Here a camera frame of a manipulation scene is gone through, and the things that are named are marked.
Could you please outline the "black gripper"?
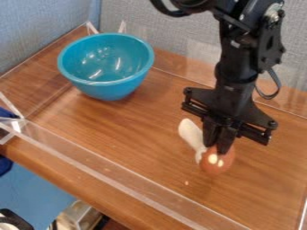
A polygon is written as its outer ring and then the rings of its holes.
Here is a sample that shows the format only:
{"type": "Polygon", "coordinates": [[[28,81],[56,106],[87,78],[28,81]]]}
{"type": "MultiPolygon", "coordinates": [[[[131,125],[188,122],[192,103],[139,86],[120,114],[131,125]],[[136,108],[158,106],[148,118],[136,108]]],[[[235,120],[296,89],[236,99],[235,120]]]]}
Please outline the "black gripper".
{"type": "Polygon", "coordinates": [[[247,137],[266,146],[278,128],[278,122],[256,107],[252,91],[252,84],[183,89],[183,109],[203,121],[204,146],[216,143],[222,155],[230,152],[236,137],[247,137]]]}

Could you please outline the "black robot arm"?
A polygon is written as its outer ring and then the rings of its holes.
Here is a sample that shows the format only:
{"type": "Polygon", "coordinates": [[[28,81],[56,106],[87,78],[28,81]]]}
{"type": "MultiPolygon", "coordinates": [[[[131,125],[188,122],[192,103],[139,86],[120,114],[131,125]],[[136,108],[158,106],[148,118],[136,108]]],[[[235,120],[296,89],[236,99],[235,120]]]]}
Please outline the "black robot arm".
{"type": "Polygon", "coordinates": [[[220,60],[215,67],[215,88],[187,87],[183,109],[203,121],[203,143],[224,155],[234,140],[247,137],[266,145],[278,122],[256,107],[252,94],[258,76],[276,77],[272,66],[282,62],[286,48],[280,29],[284,0],[150,0],[158,11],[184,17],[210,11],[219,21],[220,60]]]}

